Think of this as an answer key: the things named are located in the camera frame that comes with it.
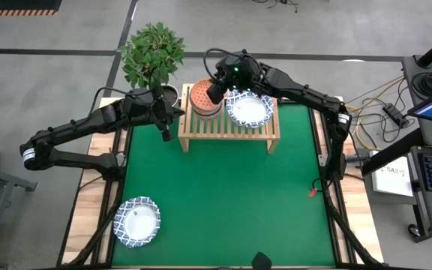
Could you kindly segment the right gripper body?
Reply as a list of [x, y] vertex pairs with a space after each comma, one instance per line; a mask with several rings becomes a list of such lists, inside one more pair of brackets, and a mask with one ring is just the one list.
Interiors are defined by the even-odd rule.
[[247, 51], [223, 52], [224, 57], [215, 65], [216, 71], [206, 67], [211, 85], [206, 90], [209, 100], [219, 104], [230, 90], [247, 91], [258, 80], [258, 64]]

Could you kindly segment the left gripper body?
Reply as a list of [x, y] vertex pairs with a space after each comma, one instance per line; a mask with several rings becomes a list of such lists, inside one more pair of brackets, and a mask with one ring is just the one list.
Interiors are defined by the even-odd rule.
[[161, 132], [164, 142], [173, 139], [170, 124], [173, 122], [173, 108], [164, 100], [164, 89], [162, 85], [156, 85], [147, 94], [146, 102], [149, 104], [151, 121]]

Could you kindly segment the orange patterned bowl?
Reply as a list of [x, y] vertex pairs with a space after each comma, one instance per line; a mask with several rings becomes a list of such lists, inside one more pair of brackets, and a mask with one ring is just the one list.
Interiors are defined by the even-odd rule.
[[190, 103], [194, 111], [202, 115], [216, 113], [222, 106], [222, 103], [214, 104], [210, 100], [207, 90], [212, 85], [210, 79], [201, 79], [196, 82], [190, 90]]

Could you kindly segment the blue patterned paper plate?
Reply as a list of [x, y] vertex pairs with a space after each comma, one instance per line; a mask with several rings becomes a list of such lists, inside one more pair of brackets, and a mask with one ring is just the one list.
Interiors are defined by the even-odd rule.
[[158, 205], [147, 196], [123, 202], [116, 210], [112, 231], [127, 248], [139, 248], [150, 243], [161, 227]]
[[231, 91], [226, 97], [229, 117], [245, 128], [261, 128], [273, 116], [275, 103], [267, 95], [258, 96], [251, 91]]

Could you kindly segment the wooden slatted shelf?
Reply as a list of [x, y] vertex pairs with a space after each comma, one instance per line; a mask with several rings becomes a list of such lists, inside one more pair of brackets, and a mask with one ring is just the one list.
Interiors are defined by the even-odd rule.
[[272, 154], [281, 141], [277, 100], [274, 103], [273, 116], [266, 124], [258, 128], [240, 127], [226, 113], [226, 105], [214, 118], [202, 118], [197, 115], [190, 102], [193, 84], [185, 83], [181, 91], [181, 109], [185, 115], [178, 123], [178, 139], [183, 152], [189, 152], [191, 140], [259, 140], [265, 141], [266, 149]]

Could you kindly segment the green plant in white pot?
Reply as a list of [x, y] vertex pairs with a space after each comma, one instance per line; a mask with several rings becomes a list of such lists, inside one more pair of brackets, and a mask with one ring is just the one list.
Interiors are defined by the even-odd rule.
[[169, 84], [170, 76], [183, 65], [185, 40], [162, 22], [147, 23], [118, 48], [124, 79], [141, 95], [162, 96], [170, 105], [179, 92]]

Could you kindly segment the black power strip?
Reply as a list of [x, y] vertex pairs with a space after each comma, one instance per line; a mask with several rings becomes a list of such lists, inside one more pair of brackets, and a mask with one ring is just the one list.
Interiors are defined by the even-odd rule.
[[410, 123], [393, 103], [386, 103], [382, 111], [400, 128], [405, 128]]

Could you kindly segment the black rounded object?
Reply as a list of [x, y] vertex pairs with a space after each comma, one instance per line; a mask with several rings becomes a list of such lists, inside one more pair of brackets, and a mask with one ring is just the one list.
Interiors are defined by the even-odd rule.
[[272, 261], [263, 253], [258, 251], [251, 261], [253, 270], [271, 270]]

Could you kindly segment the black hazard striped floor mat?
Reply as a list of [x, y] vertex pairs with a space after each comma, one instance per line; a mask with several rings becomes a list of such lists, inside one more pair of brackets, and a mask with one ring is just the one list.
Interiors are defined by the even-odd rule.
[[0, 17], [55, 15], [62, 0], [0, 0]]

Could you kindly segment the white paper sheet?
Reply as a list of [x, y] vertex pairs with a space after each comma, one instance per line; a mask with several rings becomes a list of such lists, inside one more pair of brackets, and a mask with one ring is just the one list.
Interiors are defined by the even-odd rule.
[[413, 197], [406, 157], [400, 157], [371, 173], [373, 190], [380, 193]]

